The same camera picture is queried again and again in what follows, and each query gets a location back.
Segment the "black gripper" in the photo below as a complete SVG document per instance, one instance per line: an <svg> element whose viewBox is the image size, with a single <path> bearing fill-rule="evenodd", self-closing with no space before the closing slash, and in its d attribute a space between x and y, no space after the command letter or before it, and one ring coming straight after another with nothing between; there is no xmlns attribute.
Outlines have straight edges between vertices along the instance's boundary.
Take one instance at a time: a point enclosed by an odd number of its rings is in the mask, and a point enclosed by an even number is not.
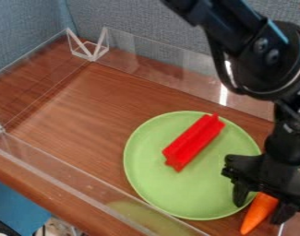
<svg viewBox="0 0 300 236"><path fill-rule="evenodd" d="M263 192L278 199L270 223L280 225L300 211L300 168L258 156L226 155L221 174L233 183L231 200L237 207L249 192Z"/></svg>

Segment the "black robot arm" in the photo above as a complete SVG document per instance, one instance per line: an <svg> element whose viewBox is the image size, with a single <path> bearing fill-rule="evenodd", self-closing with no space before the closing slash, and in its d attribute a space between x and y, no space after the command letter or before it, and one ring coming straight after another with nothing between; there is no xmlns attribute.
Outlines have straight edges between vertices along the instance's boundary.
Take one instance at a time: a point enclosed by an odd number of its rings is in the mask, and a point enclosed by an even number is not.
<svg viewBox="0 0 300 236"><path fill-rule="evenodd" d="M227 155L222 175L231 200L251 192L278 200L270 222L300 212L300 27L273 21L245 0L160 0L203 28L219 80L229 91L274 104L274 128L258 156Z"/></svg>

